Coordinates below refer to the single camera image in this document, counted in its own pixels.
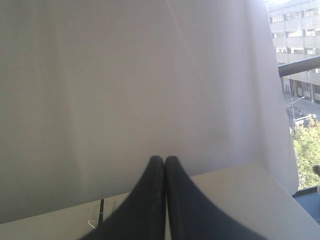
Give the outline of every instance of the white desk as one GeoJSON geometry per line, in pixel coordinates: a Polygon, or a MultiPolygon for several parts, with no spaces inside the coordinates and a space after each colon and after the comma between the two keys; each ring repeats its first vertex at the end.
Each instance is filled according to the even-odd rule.
{"type": "MultiPolygon", "coordinates": [[[[270,240],[320,239],[320,226],[258,163],[192,177],[201,190],[234,219],[270,240]]],[[[107,218],[126,194],[104,200],[107,218]]],[[[72,240],[91,231],[100,201],[0,225],[2,240],[72,240]]],[[[170,239],[167,227],[166,239],[170,239]]]]}

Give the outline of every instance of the green foliage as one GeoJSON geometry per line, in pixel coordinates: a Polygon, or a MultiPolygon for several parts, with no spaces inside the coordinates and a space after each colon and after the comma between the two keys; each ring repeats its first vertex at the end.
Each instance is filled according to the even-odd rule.
{"type": "Polygon", "coordinates": [[[308,127],[296,126],[291,129],[291,138],[295,151],[299,190],[317,186],[320,178],[312,171],[312,166],[320,164],[320,122],[308,118],[308,127]]]}

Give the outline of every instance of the white fabric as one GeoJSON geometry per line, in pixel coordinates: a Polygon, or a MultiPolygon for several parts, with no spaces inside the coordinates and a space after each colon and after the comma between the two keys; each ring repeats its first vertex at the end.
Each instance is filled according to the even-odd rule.
{"type": "Polygon", "coordinates": [[[0,221],[130,191],[151,155],[190,175],[258,161],[296,191],[263,0],[0,11],[0,221]]]}

